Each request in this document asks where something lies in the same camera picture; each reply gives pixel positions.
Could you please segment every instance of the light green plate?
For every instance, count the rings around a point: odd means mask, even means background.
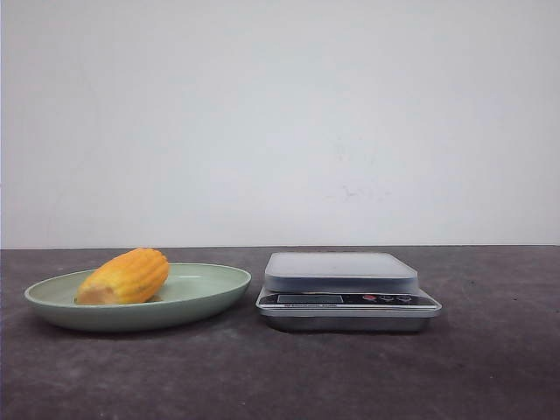
[[[78,286],[93,271],[49,278],[25,291],[35,313],[55,324],[83,331],[124,332],[177,326],[224,311],[251,280],[242,269],[224,265],[171,263],[157,292],[144,304],[75,304]]]

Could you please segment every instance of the wall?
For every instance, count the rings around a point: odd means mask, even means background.
[[[2,245],[558,244],[559,16],[4,0]]]

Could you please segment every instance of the digital kitchen scale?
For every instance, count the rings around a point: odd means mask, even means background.
[[[441,304],[390,254],[284,252],[270,257],[256,307],[283,331],[423,330]]]

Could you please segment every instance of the dark table surface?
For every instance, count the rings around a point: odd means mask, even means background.
[[[444,306],[420,333],[286,333],[255,308],[270,253],[386,251]],[[2,419],[560,418],[560,247],[163,248],[248,270],[244,297],[135,333],[48,325],[26,287],[123,249],[2,252]]]

